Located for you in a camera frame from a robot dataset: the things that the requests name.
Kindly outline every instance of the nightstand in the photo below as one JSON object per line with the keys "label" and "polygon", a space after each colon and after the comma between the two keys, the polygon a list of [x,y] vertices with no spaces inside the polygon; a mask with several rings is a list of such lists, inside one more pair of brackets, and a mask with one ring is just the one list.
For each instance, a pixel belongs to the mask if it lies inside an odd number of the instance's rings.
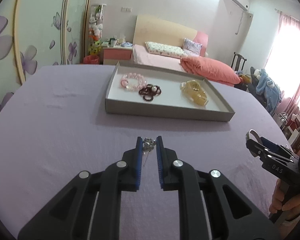
{"label": "nightstand", "polygon": [[105,47],[103,48],[103,64],[104,65],[116,65],[118,60],[131,61],[132,47]]}

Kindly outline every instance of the cardboard box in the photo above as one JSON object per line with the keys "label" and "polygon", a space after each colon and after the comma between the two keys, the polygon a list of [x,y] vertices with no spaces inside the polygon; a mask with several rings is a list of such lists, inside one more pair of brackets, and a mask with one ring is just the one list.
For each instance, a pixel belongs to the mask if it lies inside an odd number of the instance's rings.
{"label": "cardboard box", "polygon": [[[138,92],[127,91],[120,86],[124,74],[138,73],[143,75],[149,84],[160,86],[162,93],[154,100],[143,100]],[[205,90],[209,102],[202,107],[185,97],[180,84],[189,80],[198,80]],[[164,118],[208,120],[229,122],[234,110],[205,78],[175,70],[118,63],[111,76],[105,98],[106,112],[109,114],[129,114]]]}

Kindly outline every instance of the red trash can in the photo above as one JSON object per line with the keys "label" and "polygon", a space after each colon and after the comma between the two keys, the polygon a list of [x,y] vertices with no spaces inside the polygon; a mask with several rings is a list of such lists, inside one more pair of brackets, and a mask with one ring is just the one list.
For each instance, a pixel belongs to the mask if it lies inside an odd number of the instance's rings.
{"label": "red trash can", "polygon": [[92,65],[100,64],[100,57],[98,55],[90,55],[90,56],[84,57],[83,63],[84,64],[92,64]]}

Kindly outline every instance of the curtain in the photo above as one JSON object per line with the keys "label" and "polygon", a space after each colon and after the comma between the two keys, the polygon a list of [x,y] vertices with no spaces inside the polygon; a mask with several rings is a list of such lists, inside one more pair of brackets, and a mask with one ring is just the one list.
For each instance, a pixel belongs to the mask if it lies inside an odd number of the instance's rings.
{"label": "curtain", "polygon": [[279,31],[266,63],[266,71],[280,87],[278,109],[300,115],[300,21],[280,14]]}

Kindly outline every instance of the beige headboard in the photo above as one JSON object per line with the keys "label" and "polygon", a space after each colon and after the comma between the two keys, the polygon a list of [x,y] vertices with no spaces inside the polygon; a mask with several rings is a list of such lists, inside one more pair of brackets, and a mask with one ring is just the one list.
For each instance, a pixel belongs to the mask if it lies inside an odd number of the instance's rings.
{"label": "beige headboard", "polygon": [[144,46],[146,41],[182,47],[184,38],[191,41],[197,31],[183,25],[158,19],[151,15],[138,15],[133,44]]}

